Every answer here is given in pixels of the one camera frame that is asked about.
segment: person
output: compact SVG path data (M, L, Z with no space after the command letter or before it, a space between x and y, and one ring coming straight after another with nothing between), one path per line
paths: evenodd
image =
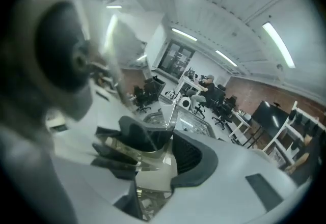
M196 95L197 91L195 90L189 89L187 91L187 95L191 99L190 110L192 112L194 112L195 110L196 102L202 103L202 102L207 102L211 99L215 87L213 81L214 81L214 76L212 75L206 76L206 79L203 79L201 83L195 80L194 81L195 85L197 85L201 89L199 95Z
M304 138L303 155L293 164L285 168L285 172L298 186L304 184L308 178L315 174L318 166L320 147L319 140L306 134Z

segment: cap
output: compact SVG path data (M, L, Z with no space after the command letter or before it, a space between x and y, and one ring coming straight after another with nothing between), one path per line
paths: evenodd
M212 81L214 81L214 76L213 75L208 75L206 78L207 79L212 79Z

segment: pants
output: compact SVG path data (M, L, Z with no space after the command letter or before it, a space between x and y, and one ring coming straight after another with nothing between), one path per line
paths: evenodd
M206 98L204 96L196 95L196 93L197 92L195 90L191 90L191 89L189 89L187 91L187 95L190 97L190 99L192 101L192 103L190 105L190 108L192 111L195 110L195 106L196 106L197 102L200 102L200 103L206 102Z

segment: monitor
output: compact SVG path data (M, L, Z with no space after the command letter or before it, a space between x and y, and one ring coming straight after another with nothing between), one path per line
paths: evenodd
M255 120L271 137L280 130L289 114L280 108L262 101L252 115Z

